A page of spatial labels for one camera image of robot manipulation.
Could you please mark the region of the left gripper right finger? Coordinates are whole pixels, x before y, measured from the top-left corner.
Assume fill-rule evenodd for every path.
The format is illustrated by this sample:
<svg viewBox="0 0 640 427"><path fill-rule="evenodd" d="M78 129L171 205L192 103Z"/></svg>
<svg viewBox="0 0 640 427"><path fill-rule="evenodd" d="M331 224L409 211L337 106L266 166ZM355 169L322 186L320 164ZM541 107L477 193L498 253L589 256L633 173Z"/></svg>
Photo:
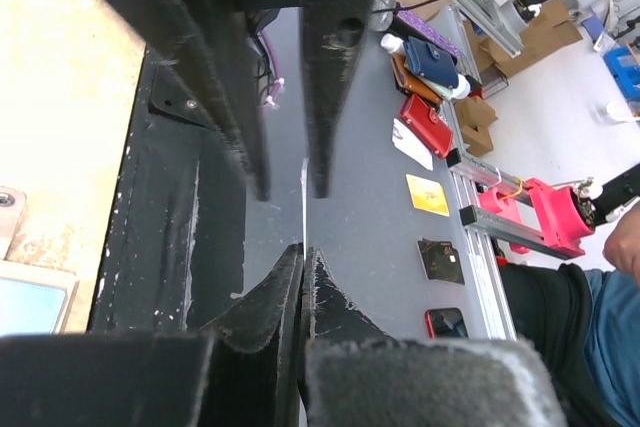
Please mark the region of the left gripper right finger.
<svg viewBox="0 0 640 427"><path fill-rule="evenodd" d="M564 426L551 378L521 341L398 340L335 284L321 251L305 268L311 426Z"/></svg>

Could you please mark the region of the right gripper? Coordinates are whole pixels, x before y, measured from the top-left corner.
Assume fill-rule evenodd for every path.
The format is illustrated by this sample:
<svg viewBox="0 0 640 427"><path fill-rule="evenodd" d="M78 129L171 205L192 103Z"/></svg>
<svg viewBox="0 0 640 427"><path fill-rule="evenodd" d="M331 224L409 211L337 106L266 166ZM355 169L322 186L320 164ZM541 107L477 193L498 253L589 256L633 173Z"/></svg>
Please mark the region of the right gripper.
<svg viewBox="0 0 640 427"><path fill-rule="evenodd" d="M219 131L255 196L270 194L251 49L237 11L297 7L312 185L330 192L334 143L374 0L105 0L166 62Z"/></svg>

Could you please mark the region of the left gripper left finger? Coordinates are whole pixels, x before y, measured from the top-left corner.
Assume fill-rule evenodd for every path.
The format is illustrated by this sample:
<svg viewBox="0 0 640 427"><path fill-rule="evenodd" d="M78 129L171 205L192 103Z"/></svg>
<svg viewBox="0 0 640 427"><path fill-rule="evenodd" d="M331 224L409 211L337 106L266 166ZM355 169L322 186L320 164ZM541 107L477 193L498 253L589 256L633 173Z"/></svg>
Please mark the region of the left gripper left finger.
<svg viewBox="0 0 640 427"><path fill-rule="evenodd" d="M190 332L6 337L5 426L294 426L303 248Z"/></svg>

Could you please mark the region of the beige leather card holder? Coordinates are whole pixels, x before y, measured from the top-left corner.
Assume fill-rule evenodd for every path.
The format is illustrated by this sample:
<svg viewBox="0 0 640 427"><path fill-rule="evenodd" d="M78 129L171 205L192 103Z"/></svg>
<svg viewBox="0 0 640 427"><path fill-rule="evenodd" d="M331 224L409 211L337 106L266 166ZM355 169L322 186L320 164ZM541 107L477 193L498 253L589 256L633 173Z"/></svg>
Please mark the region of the beige leather card holder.
<svg viewBox="0 0 640 427"><path fill-rule="evenodd" d="M9 261L7 255L26 205L26 195L10 187L1 188L1 280L11 279L44 286L58 287L66 292L66 300L53 333L63 330L71 302L77 290L76 277L68 272Z"/></svg>

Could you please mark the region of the blue credit cards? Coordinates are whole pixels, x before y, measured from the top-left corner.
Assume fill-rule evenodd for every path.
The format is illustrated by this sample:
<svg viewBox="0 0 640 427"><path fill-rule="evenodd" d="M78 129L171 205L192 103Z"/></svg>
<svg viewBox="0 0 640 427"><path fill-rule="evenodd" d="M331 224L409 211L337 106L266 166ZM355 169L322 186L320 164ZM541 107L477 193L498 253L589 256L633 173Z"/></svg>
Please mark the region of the blue credit cards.
<svg viewBox="0 0 640 427"><path fill-rule="evenodd" d="M58 287L1 280L1 335L53 333L66 292Z"/></svg>

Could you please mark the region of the person in blue shirt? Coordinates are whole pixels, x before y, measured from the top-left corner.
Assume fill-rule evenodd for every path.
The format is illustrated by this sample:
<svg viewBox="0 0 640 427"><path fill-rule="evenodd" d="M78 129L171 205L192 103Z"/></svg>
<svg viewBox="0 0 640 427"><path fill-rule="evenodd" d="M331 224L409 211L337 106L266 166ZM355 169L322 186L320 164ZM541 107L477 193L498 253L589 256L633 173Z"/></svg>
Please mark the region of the person in blue shirt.
<svg viewBox="0 0 640 427"><path fill-rule="evenodd" d="M571 426L639 423L639 208L606 239L612 270L501 267L516 332L546 366Z"/></svg>

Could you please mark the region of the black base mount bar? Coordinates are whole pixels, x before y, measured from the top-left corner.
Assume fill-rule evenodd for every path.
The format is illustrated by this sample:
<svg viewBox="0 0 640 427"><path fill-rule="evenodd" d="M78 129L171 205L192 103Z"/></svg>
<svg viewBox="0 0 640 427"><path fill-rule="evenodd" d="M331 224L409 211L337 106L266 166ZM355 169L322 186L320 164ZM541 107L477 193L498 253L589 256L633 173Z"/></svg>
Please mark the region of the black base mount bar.
<svg viewBox="0 0 640 427"><path fill-rule="evenodd" d="M89 315L92 332L203 327L243 289L246 184L144 53Z"/></svg>

